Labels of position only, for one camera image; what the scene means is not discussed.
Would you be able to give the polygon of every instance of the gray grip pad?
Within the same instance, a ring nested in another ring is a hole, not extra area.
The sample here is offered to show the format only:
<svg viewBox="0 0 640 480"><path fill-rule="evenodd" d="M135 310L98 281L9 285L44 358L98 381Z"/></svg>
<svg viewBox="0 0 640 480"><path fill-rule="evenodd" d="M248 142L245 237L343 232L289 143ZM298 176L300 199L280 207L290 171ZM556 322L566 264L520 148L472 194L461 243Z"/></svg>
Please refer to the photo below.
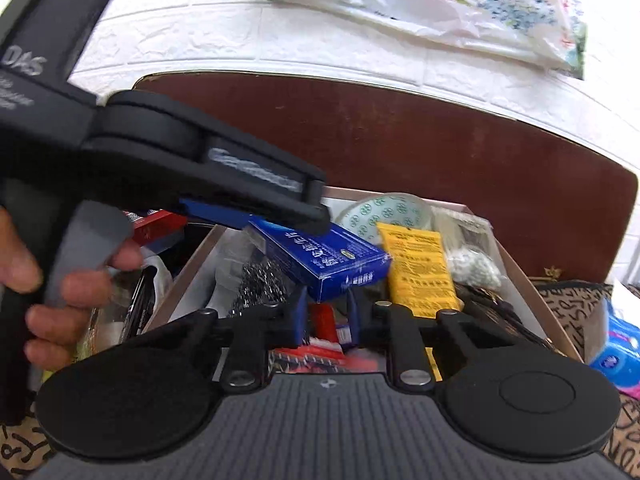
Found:
<svg viewBox="0 0 640 480"><path fill-rule="evenodd" d="M44 303L64 306L60 297L63 278L75 270L94 270L103 266L132 236L133 225L119 209L92 200L81 202L58 248L47 280Z"/></svg>
<svg viewBox="0 0 640 480"><path fill-rule="evenodd" d="M92 464L59 454L31 478L628 479L599 453L556 464L494 456L450 428L432 399L396 392L381 374L277 375L260 392L223 400L200 434L164 456Z"/></svg>

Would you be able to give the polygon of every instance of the blue box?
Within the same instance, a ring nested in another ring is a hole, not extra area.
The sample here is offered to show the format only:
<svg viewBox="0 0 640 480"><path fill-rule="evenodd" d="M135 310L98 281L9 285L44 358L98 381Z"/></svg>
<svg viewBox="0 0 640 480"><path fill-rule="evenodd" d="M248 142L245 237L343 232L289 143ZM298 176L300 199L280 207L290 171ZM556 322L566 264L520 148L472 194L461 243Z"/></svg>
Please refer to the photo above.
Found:
<svg viewBox="0 0 640 480"><path fill-rule="evenodd" d="M323 236L252 219L245 229L252 242L284 273L308 287L315 301L332 300L350 286L369 285L386 277L391 256L339 225Z"/></svg>

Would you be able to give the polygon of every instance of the clear plastic bag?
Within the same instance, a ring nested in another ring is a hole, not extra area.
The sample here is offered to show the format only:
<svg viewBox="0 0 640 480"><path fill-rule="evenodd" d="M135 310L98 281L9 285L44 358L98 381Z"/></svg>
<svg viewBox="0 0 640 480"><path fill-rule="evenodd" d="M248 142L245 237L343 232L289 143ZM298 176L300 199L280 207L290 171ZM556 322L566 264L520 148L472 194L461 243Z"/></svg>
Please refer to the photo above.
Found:
<svg viewBox="0 0 640 480"><path fill-rule="evenodd" d="M216 285L237 292L242 283L242 268L254 257L255 246L246 232L228 232L216 266Z"/></svg>
<svg viewBox="0 0 640 480"><path fill-rule="evenodd" d="M451 279L463 285L500 289L506 272L489 221L433 207L433 222L442 236Z"/></svg>

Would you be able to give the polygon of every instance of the gray ribbed surface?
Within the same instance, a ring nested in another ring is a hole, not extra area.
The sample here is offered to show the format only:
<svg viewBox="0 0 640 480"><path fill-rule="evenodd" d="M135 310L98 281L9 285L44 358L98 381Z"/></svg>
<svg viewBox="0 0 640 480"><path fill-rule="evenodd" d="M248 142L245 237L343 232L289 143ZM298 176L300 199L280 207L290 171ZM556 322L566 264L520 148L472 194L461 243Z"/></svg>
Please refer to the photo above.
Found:
<svg viewBox="0 0 640 480"><path fill-rule="evenodd" d="M325 387L328 380L335 381L332 387ZM431 399L391 390L379 374L278 375L257 394L225 399L212 423L169 455L128 465L92 465L58 455L31 476L33 480L447 478L622 480L628 476L600 454L552 465L492 456L455 433Z"/></svg>

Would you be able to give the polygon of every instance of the handheld tool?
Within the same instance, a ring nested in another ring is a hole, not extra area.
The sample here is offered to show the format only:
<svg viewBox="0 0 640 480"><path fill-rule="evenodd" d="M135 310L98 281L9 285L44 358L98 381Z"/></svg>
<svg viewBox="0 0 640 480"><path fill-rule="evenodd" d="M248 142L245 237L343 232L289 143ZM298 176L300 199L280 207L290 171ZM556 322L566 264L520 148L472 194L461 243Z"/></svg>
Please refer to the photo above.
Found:
<svg viewBox="0 0 640 480"><path fill-rule="evenodd" d="M322 232L324 173L194 108L123 91L104 106L68 82L109 0L0 0L0 201L46 281L0 303L0 421L25 413L33 303L132 234L126 210L224 206Z"/></svg>

